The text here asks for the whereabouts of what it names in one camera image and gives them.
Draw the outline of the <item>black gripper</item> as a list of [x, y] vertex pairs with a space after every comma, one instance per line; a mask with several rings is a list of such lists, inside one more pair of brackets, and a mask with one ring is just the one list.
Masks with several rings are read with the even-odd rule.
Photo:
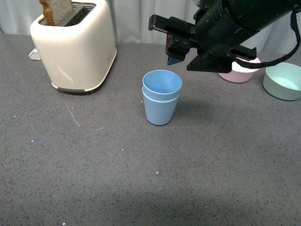
[[194, 15], [195, 24], [153, 14], [149, 18], [149, 30], [166, 33], [167, 65], [184, 61], [191, 48], [196, 48], [199, 55], [187, 65], [188, 71], [230, 73], [232, 60], [226, 57], [227, 52], [255, 59], [256, 49], [241, 45], [254, 32], [239, 25], [230, 3], [229, 0], [200, 1]]

